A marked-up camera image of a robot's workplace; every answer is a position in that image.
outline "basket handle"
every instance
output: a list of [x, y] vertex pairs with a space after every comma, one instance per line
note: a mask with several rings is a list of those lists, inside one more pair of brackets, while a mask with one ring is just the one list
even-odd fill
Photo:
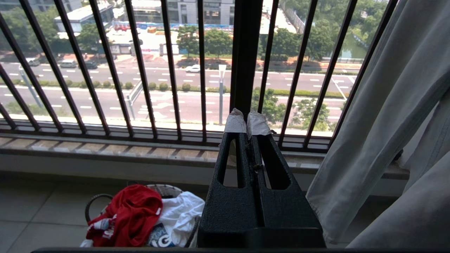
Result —
[[113, 199], [114, 197], [112, 195], [109, 194], [99, 194], [99, 195], [95, 195], [94, 197], [92, 197], [89, 202], [86, 205], [85, 208], [85, 218], [86, 218], [86, 222], [89, 223], [90, 222], [90, 217], [89, 217], [89, 209], [90, 209], [90, 205], [99, 198], [108, 198], [108, 199]]

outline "metal window bar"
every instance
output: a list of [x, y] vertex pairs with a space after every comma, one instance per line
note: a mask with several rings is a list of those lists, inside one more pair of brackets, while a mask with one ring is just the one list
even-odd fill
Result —
[[262, 71], [261, 91], [259, 95], [258, 113], [262, 112], [264, 103], [264, 94], [266, 93], [267, 75], [269, 73], [270, 53], [272, 51], [272, 42], [275, 34], [275, 20], [277, 17], [278, 0], [272, 2], [272, 12], [270, 13], [269, 34], [267, 36], [267, 47], [265, 49], [264, 69]]
[[128, 21], [130, 23], [131, 35], [133, 36], [133, 43], [135, 46], [136, 59], [137, 59], [138, 66], [139, 66], [139, 73], [141, 76], [142, 88], [144, 89], [145, 102], [147, 103], [148, 116], [150, 118], [150, 123], [152, 124], [153, 138], [157, 139], [158, 132], [156, 130], [155, 116], [153, 114], [152, 101], [150, 99], [150, 90], [148, 87], [149, 83], [147, 81], [147, 74], [145, 72], [144, 59], [142, 57], [142, 52], [140, 49], [140, 43], [139, 43], [140, 41], [139, 41], [139, 36], [138, 36], [138, 32], [137, 32], [137, 27], [136, 27], [136, 20], [135, 20], [135, 15], [134, 15], [134, 11], [133, 11], [133, 5], [131, 4], [131, 1], [125, 1], [125, 7], [126, 7], [126, 12], [128, 14]]
[[305, 57], [306, 47], [308, 46], [308, 38], [311, 32], [312, 23], [314, 20], [315, 8], [318, 0], [311, 0], [310, 9], [308, 12], [308, 18], [306, 19], [305, 30], [303, 32], [303, 39], [300, 46], [300, 52], [297, 58], [297, 66], [295, 67], [294, 76], [292, 77], [291, 90], [289, 92], [288, 105], [286, 107], [286, 113], [284, 115], [283, 125], [281, 126], [281, 133], [278, 138], [278, 146], [283, 146], [284, 135], [286, 133], [286, 127], [288, 126], [289, 115], [291, 114], [292, 103], [294, 102], [295, 90], [297, 89], [298, 78], [300, 77], [300, 71], [303, 64], [303, 58]]
[[206, 78], [205, 78], [205, 29], [203, 16], [203, 0], [197, 0], [198, 8], [198, 47], [200, 53], [200, 99], [202, 102], [202, 133], [206, 141]]
[[345, 116], [347, 115], [348, 109], [350, 107], [350, 104], [353, 101], [353, 98], [355, 97], [356, 90], [358, 89], [361, 79], [364, 76], [364, 73], [367, 69], [367, 66], [369, 65], [370, 59], [372, 58], [372, 55], [375, 52], [375, 48], [378, 45], [378, 42], [381, 39], [381, 35], [383, 35], [384, 29], [386, 29], [387, 23], [391, 19], [392, 13], [394, 12], [395, 7], [397, 6], [398, 0], [389, 0], [386, 9], [384, 11], [383, 17], [381, 18], [380, 24], [378, 25], [378, 29], [375, 32], [375, 36], [373, 37], [372, 44], [369, 47], [369, 50], [367, 51], [366, 57], [364, 58], [363, 64], [361, 66], [361, 69], [356, 76], [355, 83], [353, 84], [353, 88], [350, 91], [350, 94], [347, 98], [347, 102], [344, 106], [344, 110], [342, 111], [342, 114], [337, 122], [336, 129], [334, 130], [333, 136], [331, 137], [331, 141], [329, 146], [333, 144], [334, 140], [336, 139], [336, 136], [339, 133], [339, 130], [341, 129], [342, 122], [345, 119]]
[[116, 87], [116, 93], [117, 97], [119, 98], [119, 104], [122, 109], [123, 118], [126, 122], [128, 133], [130, 134], [130, 136], [133, 136], [134, 135], [133, 126], [131, 125], [130, 116], [128, 115], [128, 110], [126, 108], [125, 97], [122, 93], [122, 87], [119, 82], [119, 76], [116, 71], [116, 65], [114, 64], [113, 55], [111, 54], [111, 50], [109, 48], [108, 37], [106, 37], [105, 29], [103, 27], [103, 21], [100, 15], [100, 10], [96, 0], [89, 0], [89, 3], [92, 8], [92, 14], [94, 15], [97, 30], [99, 31], [100, 40], [102, 41], [103, 50], [105, 51], [106, 60], [109, 65], [109, 70], [111, 71], [112, 81], [114, 82], [114, 86]]
[[173, 61], [172, 41], [170, 37], [169, 15], [167, 12], [168, 12], [167, 0], [161, 0], [161, 13], [162, 13], [162, 21], [164, 23], [164, 35], [166, 36], [167, 59], [169, 62], [169, 73], [170, 73], [170, 82], [172, 86], [172, 98], [176, 121], [176, 131], [178, 134], [178, 140], [181, 140], [180, 109], [178, 106], [178, 95], [176, 91], [176, 82], [175, 82], [175, 66]]
[[66, 9], [65, 9], [64, 5], [62, 4], [61, 0], [54, 0], [54, 2], [55, 2], [56, 9], [58, 10], [58, 14], [61, 17], [61, 21], [64, 25], [64, 29], [66, 30], [70, 44], [72, 46], [73, 53], [75, 54], [76, 60], [78, 61], [78, 66], [80, 66], [81, 73], [83, 74], [84, 80], [86, 82], [86, 86], [87, 86], [87, 88], [89, 90], [89, 94], [92, 98], [92, 102], [94, 103], [95, 110], [97, 111], [97, 114], [102, 123], [103, 130], [105, 131], [105, 134], [108, 136], [111, 134], [111, 131], [108, 127], [108, 124], [106, 123], [105, 115], [104, 115], [102, 107], [100, 105], [97, 93], [95, 92], [94, 85], [92, 84], [92, 80], [90, 79], [90, 75], [87, 71], [87, 67], [86, 67], [84, 59], [82, 57], [80, 47], [78, 46], [78, 42], [76, 41], [75, 35], [73, 33], [72, 25], [69, 22], [69, 18], [67, 16]]
[[22, 96], [17, 91], [16, 87], [14, 86], [13, 82], [11, 81], [11, 79], [9, 78], [8, 74], [6, 73], [5, 69], [1, 64], [0, 64], [0, 76], [3, 78], [9, 91], [13, 94], [14, 99], [16, 99], [16, 102], [19, 104], [23, 113], [27, 116], [29, 122], [34, 127], [35, 131], [39, 131], [41, 127], [37, 123], [36, 119], [34, 119], [33, 114], [31, 113], [30, 109], [26, 106], [25, 101], [23, 101]]
[[0, 113], [3, 116], [3, 118], [6, 120], [8, 125], [11, 127], [12, 130], [17, 128], [16, 123], [14, 123], [13, 119], [9, 116], [9, 113], [6, 111], [6, 109], [3, 107], [2, 104], [0, 104]]
[[47, 96], [45, 95], [44, 91], [42, 90], [42, 87], [39, 84], [35, 74], [31, 70], [30, 65], [28, 65], [28, 62], [25, 59], [25, 56], [23, 55], [23, 52], [20, 50], [19, 45], [17, 44], [17, 41], [14, 39], [13, 34], [11, 33], [11, 30], [8, 28], [6, 21], [4, 20], [3, 15], [1, 13], [0, 13], [0, 27], [1, 27], [1, 30], [3, 31], [3, 34], [6, 38], [6, 40], [11, 45], [11, 48], [13, 49], [17, 58], [19, 59], [19, 62], [21, 63], [25, 73], [28, 75], [28, 78], [30, 79], [37, 94], [39, 95], [45, 109], [47, 109], [47, 112], [49, 113], [51, 119], [53, 120], [53, 123], [55, 124], [56, 128], [58, 129], [58, 131], [60, 133], [63, 132], [64, 131], [63, 126], [59, 122], [58, 117], [56, 116], [49, 100], [47, 99]]
[[72, 95], [69, 92], [69, 88], [67, 87], [66, 82], [64, 81], [63, 75], [61, 74], [61, 71], [58, 68], [58, 64], [56, 63], [55, 59], [53, 58], [53, 55], [51, 53], [50, 47], [45, 40], [45, 36], [42, 33], [41, 28], [39, 27], [39, 24], [37, 22], [36, 16], [34, 15], [31, 6], [27, 0], [20, 0], [20, 4], [22, 5], [23, 11], [25, 12], [25, 15], [28, 18], [28, 21], [30, 22], [31, 27], [33, 28], [33, 31], [40, 43], [40, 46], [42, 47], [45, 56], [47, 57], [49, 64], [53, 70], [53, 73], [55, 74], [56, 80], [58, 81], [59, 85], [61, 86], [61, 90], [64, 93], [64, 96], [69, 103], [69, 107], [72, 110], [73, 116], [75, 117], [78, 126], [80, 127], [80, 130], [83, 134], [87, 132], [86, 127], [81, 119], [81, 115], [77, 110], [77, 106], [75, 105], [75, 102], [72, 98]]
[[311, 139], [312, 131], [314, 130], [314, 126], [317, 121], [317, 117], [319, 116], [320, 108], [322, 107], [322, 103], [324, 102], [325, 93], [327, 92], [328, 85], [329, 85], [331, 77], [333, 75], [334, 66], [336, 65], [339, 54], [341, 52], [341, 48], [344, 43], [345, 35], [347, 33], [348, 26], [350, 25], [351, 17], [353, 15], [353, 11], [355, 10], [357, 2], [358, 2], [358, 0], [350, 0], [350, 2], [348, 3], [344, 21], [342, 22], [341, 30], [339, 32], [339, 37], [338, 37], [338, 40], [334, 47], [333, 55], [331, 56], [330, 64], [328, 65], [327, 73], [325, 74], [322, 88], [320, 89], [319, 98], [317, 99], [317, 103], [315, 105], [314, 113], [313, 113], [310, 125], [308, 127], [308, 132], [306, 133], [305, 141], [303, 142], [304, 148], [308, 147], [309, 141]]

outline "clothing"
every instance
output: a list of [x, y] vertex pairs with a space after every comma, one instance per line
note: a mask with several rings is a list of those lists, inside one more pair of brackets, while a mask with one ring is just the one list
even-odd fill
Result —
[[88, 223], [86, 239], [95, 247], [141, 247], [161, 209], [158, 192], [144, 185], [128, 186], [114, 196], [104, 214]]
[[[153, 227], [147, 244], [153, 247], [185, 247], [191, 236], [195, 218], [200, 217], [205, 201], [185, 191], [176, 198], [162, 200], [161, 215]], [[189, 247], [197, 245], [197, 232]]]
[[396, 6], [306, 194], [327, 242], [339, 242], [388, 164], [449, 89], [449, 20], [446, 0]]

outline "white lane marking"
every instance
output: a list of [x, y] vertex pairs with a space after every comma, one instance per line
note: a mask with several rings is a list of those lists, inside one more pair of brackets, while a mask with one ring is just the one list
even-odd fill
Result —
[[341, 88], [339, 88], [338, 83], [331, 78], [331, 81], [334, 83], [334, 85], [336, 86], [336, 88], [339, 90], [339, 93], [341, 93], [342, 97], [345, 99], [345, 101], [347, 101], [347, 98], [345, 97], [344, 93], [342, 92]]

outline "tiled window ledge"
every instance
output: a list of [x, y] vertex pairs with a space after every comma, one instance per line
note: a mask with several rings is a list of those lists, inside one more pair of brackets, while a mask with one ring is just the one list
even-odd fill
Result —
[[[218, 147], [197, 147], [155, 143], [119, 142], [105, 143], [104, 140], [52, 138], [37, 139], [35, 136], [1, 135], [0, 154], [31, 155], [59, 158], [84, 158], [132, 163], [151, 163], [188, 167], [213, 168], [218, 155]], [[314, 175], [324, 158], [324, 154], [282, 152], [293, 173]], [[229, 158], [228, 168], [235, 168], [235, 159]], [[409, 172], [391, 164], [384, 179], [407, 180]]]

